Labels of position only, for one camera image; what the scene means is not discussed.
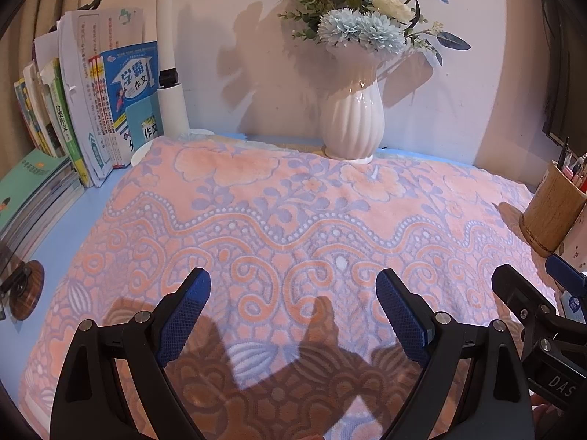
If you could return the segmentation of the person's right hand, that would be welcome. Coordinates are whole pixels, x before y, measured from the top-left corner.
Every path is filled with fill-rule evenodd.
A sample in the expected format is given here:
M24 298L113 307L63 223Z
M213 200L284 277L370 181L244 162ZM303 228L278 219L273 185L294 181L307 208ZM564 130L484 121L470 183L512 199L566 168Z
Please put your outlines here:
M530 403L532 406L535 438L543 439L548 434L548 431L558 422L563 412L537 393L530 395Z

